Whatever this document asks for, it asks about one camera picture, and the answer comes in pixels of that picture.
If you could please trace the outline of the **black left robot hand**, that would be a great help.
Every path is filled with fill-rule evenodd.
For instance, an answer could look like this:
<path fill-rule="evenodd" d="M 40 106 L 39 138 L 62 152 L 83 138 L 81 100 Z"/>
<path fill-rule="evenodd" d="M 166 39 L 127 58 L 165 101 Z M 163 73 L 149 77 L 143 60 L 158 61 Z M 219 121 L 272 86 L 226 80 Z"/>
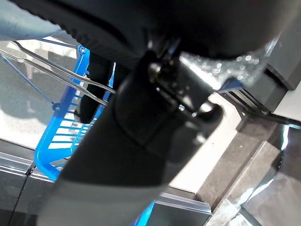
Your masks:
<path fill-rule="evenodd" d="M 131 68 L 61 171 L 39 226 L 129 226 L 216 129 L 204 104 L 238 57 L 266 45 L 298 0 L 18 0 L 109 60 Z"/>

